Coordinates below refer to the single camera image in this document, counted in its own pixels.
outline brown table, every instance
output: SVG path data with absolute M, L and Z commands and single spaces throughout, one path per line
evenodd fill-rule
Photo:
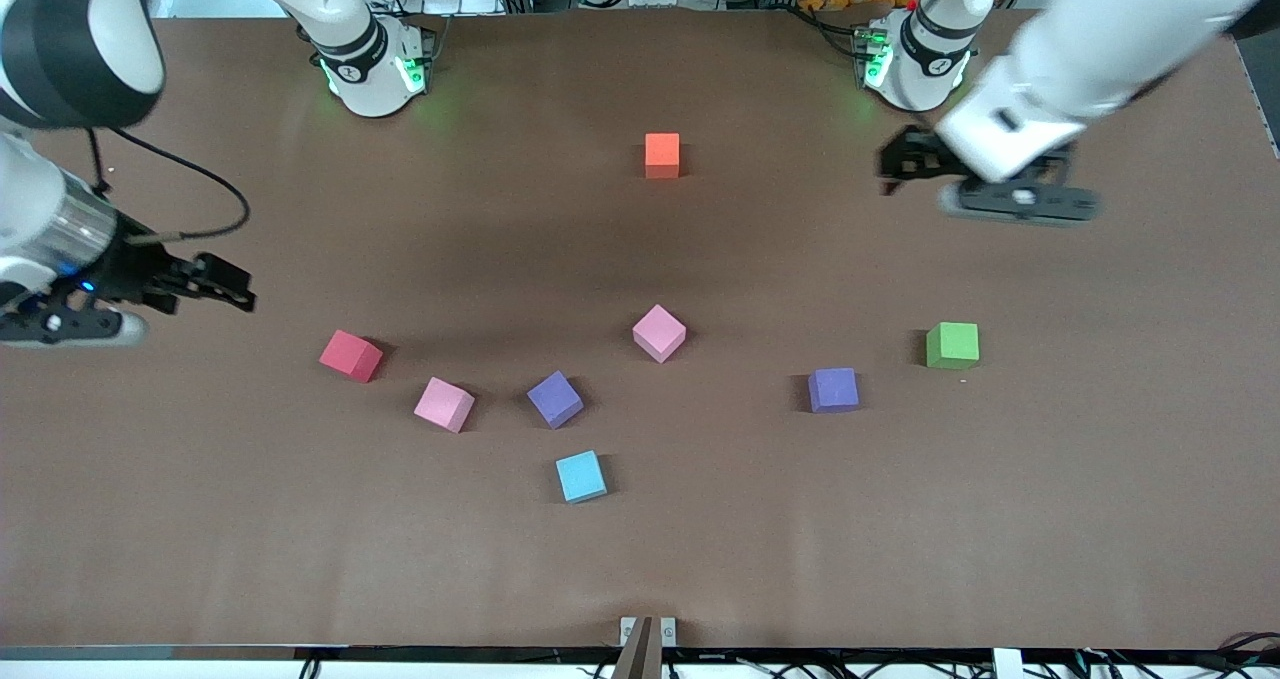
M 992 18 L 993 54 L 1019 15 Z M 904 118 L 781 14 L 466 19 L 430 96 L 358 119 L 287 22 L 160 22 L 138 135 L 225 173 L 209 249 L 260 309 L 133 351 L 3 351 L 4 641 L 1207 647 L 1280 624 L 1280 167 L 1222 41 L 1082 141 L 1105 214 L 877 195 Z M 690 174 L 641 178 L 648 131 Z M 45 145 L 87 172 L 83 137 Z M 108 142 L 155 228 L 216 187 Z M 690 324 L 667 365 L 630 342 Z M 918 364 L 977 322 L 983 364 Z M 344 328 L 381 377 L 316 364 Z M 850 365 L 865 407 L 803 410 Z M 563 370 L 589 410 L 540 424 Z M 466 432 L 412 414 L 472 389 Z M 612 493 L 557 496 L 594 448 Z

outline cube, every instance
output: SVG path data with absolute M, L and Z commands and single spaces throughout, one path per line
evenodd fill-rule
M 559 429 L 575 414 L 582 411 L 582 397 L 577 396 L 564 374 L 557 372 L 529 391 L 529 397 L 552 429 Z
M 809 374 L 809 406 L 814 414 L 858 409 L 858 375 L 852 369 L 818 369 Z
M 649 352 L 658 364 L 671 359 L 671 355 L 685 343 L 687 329 L 669 311 L 655 304 L 644 319 L 631 328 L 631 338 L 640 348 Z
M 413 414 L 457 434 L 462 430 L 462 424 L 467 420 L 467 414 L 471 413 L 471 406 L 475 402 L 476 397 L 468 395 L 466 389 L 431 377 Z
M 648 179 L 680 178 L 680 135 L 644 136 L 644 176 Z
M 374 378 L 374 370 L 381 360 L 383 351 L 379 347 L 342 329 L 333 333 L 329 346 L 320 355 L 320 364 L 365 383 Z
M 924 341 L 924 364 L 934 369 L 968 369 L 978 364 L 978 324 L 942 322 Z
M 604 473 L 600 471 L 600 457 L 594 451 L 584 451 L 556 461 L 556 473 L 561 477 L 561 491 L 564 501 L 576 503 L 609 493 L 604 487 Z

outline orange cube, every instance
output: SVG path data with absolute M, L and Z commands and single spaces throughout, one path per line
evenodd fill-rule
M 680 177 L 680 135 L 644 136 L 644 176 L 646 179 Z

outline pink cube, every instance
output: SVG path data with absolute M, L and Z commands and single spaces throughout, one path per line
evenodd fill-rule
M 631 336 L 640 348 L 648 351 L 658 364 L 667 361 L 680 345 L 685 343 L 685 324 L 659 304 L 655 304 L 631 329 Z
M 365 340 L 343 332 L 333 333 L 329 346 L 320 355 L 320 364 L 347 374 L 357 382 L 369 382 L 383 360 L 383 351 Z
M 462 430 L 462 423 L 467 420 L 467 414 L 475 402 L 476 397 L 466 391 L 431 377 L 413 414 L 457 434 Z

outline green cube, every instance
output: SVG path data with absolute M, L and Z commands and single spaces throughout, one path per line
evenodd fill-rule
M 978 364 L 978 324 L 942 322 L 924 342 L 924 364 L 933 369 L 968 369 Z

